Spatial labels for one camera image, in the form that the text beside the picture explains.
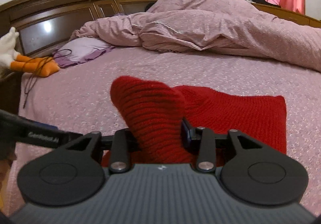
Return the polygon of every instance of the gray ribbed plate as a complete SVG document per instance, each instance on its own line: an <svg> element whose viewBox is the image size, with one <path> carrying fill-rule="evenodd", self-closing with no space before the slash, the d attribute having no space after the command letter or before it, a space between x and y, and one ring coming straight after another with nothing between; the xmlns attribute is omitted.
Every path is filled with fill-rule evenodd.
<svg viewBox="0 0 321 224"><path fill-rule="evenodd" d="M215 176L189 164L138 164L112 175L85 202L64 208L26 204L10 217L16 224L309 224L314 218L299 204L270 209L244 204Z"/></svg>

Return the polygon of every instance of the metal pin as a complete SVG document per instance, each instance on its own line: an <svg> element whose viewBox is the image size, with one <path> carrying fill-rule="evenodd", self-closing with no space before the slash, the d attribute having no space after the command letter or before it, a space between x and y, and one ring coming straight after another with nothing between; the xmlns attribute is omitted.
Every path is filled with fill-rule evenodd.
<svg viewBox="0 0 321 224"><path fill-rule="evenodd" d="M208 171L214 168L214 164L209 161L203 161L198 164L198 167L202 170Z"/></svg>
<svg viewBox="0 0 321 224"><path fill-rule="evenodd" d="M113 170L117 170L117 171L121 171L123 169L126 168L126 163L125 162L122 162L122 161L116 161L116 162L113 162L110 167L113 169Z"/></svg>

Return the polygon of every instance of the pillow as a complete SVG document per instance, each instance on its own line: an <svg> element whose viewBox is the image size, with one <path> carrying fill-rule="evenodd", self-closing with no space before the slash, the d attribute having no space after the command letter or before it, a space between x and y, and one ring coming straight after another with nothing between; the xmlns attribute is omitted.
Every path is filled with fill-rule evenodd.
<svg viewBox="0 0 321 224"><path fill-rule="evenodd" d="M56 50L54 58L61 68L66 68L93 60L103 53L110 52L113 48L115 48L113 45L103 40L81 37Z"/></svg>

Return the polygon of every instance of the red garment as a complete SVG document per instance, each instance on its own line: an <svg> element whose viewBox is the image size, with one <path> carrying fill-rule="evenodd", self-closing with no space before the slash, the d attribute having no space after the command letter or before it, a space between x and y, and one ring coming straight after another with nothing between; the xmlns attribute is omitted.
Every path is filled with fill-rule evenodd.
<svg viewBox="0 0 321 224"><path fill-rule="evenodd" d="M226 134L238 129L286 153L286 105L282 96L233 96L206 87L170 88L130 76L116 79L110 96L142 152L132 163L194 163L182 146L181 120ZM107 166L109 153L102 165Z"/></svg>

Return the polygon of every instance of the headboard panel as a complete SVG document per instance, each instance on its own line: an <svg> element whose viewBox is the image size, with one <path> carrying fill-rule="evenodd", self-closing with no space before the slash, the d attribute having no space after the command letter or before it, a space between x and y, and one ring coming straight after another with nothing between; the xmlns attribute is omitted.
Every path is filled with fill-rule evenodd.
<svg viewBox="0 0 321 224"><path fill-rule="evenodd" d="M143 11L153 1L156 0L13 0L0 6L0 36L14 26L20 32L17 51L44 55L46 48L68 40L73 30L87 21Z"/></svg>

